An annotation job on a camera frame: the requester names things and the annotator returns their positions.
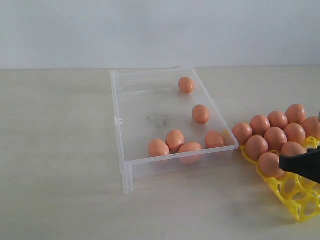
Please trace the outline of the brown egg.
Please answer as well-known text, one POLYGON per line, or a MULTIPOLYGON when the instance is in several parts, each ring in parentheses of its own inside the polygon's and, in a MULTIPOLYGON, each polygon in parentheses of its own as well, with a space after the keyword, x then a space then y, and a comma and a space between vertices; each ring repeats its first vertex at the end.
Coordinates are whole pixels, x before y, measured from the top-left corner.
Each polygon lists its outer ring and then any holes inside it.
POLYGON ((310 116, 307 119, 305 119, 301 126, 303 127, 305 131, 305 137, 314 137, 319 138, 320 137, 320 122, 318 120, 317 116, 310 116))
POLYGON ((205 135, 204 141, 208 149, 220 148, 226 145, 226 141, 223 135, 216 130, 208 131, 207 134, 205 135))
POLYGON ((195 84, 194 84, 194 81, 191 78, 184 76, 184 77, 179 79, 178 87, 179 87, 181 92, 183 92, 185 94, 190 94, 190 93, 192 93, 194 91, 195 84))
POLYGON ((150 157, 166 156, 170 154, 170 149, 163 140, 155 138, 148 144, 148 154, 150 157))
POLYGON ((199 125, 206 124, 210 119, 210 111, 203 104, 196 105, 192 109, 191 115, 192 115, 193 120, 199 125))
POLYGON ((282 156, 289 156, 289 157, 293 157, 293 156, 297 156, 297 155, 302 155, 305 154, 307 152, 307 150, 300 145, 297 142, 286 142, 282 148, 281 148, 281 155, 282 156))
POLYGON ((283 130, 288 125, 287 116, 279 110, 272 111, 267 116, 267 119, 269 120, 271 127, 278 127, 283 130))
POLYGON ((268 150, 281 151, 283 145, 287 142, 285 132, 279 127, 271 127, 264 134, 264 139, 267 141, 268 150))
POLYGON ((285 172, 279 167, 280 157, 274 153, 266 152, 258 159, 258 168, 266 178, 281 178, 285 172))
POLYGON ((306 119, 305 107, 300 103, 292 104, 285 112, 288 124, 301 124, 306 119))
POLYGON ((269 119, 262 114, 255 115, 249 123, 253 135, 264 136, 267 130, 271 127, 269 119))
POLYGON ((179 129, 171 130, 165 138, 165 143, 172 153, 178 152, 180 147, 185 143, 183 132, 179 129))
MULTIPOLYGON (((203 148, 201 144, 199 144, 198 142, 187 142, 179 148, 178 153, 194 152, 194 151, 200 151, 202 149, 203 148)), ((201 157, 198 155, 192 155, 192 156, 181 157, 179 161, 185 165, 194 165, 200 161, 200 158, 201 157)))
POLYGON ((246 144, 248 139, 253 136, 251 126, 246 122, 240 122, 232 128, 232 133, 237 139, 240 146, 246 144))
POLYGON ((306 138, 306 133, 304 128, 297 123, 290 123, 284 128, 284 133, 286 135, 288 142, 295 142, 302 145, 306 138))
POLYGON ((251 136, 245 144, 245 152, 253 161, 258 161, 259 157, 266 153, 268 149, 267 141, 260 135, 251 136))

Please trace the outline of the yellow plastic egg tray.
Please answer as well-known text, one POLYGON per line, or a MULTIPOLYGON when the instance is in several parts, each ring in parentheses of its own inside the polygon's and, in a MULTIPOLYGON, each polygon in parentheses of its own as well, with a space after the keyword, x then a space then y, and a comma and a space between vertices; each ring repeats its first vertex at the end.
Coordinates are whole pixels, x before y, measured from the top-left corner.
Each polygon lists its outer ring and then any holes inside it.
MULTIPOLYGON (((306 151, 320 147, 320 138, 305 137, 301 145, 306 151)), ((285 208, 298 221, 303 222, 320 213, 320 185, 292 172, 285 172, 280 178, 265 177, 259 169, 258 161, 251 160, 246 152, 246 145, 239 146, 242 156, 256 168, 257 173, 268 185, 270 190, 277 196, 285 208)), ((268 150, 279 157, 281 151, 268 150)))

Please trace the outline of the clear plastic box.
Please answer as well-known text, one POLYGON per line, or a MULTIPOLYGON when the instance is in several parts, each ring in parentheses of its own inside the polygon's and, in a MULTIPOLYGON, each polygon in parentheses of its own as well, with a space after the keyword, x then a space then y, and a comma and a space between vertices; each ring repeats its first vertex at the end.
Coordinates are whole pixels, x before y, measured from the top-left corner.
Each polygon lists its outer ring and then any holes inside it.
POLYGON ((134 190, 134 179, 201 167, 223 165, 230 160, 239 143, 215 105, 197 72, 192 67, 171 69, 120 71, 110 74, 118 160, 123 193, 134 190), (194 82, 191 93, 183 93, 179 79, 189 77, 194 82), (210 111, 206 124, 192 118, 196 105, 210 111), (186 142, 205 145, 207 132, 220 132, 226 145, 204 147, 199 151, 150 157, 148 144, 153 139, 164 140, 174 129, 181 130, 186 142), (196 164, 183 164, 182 157, 200 156, 196 164))

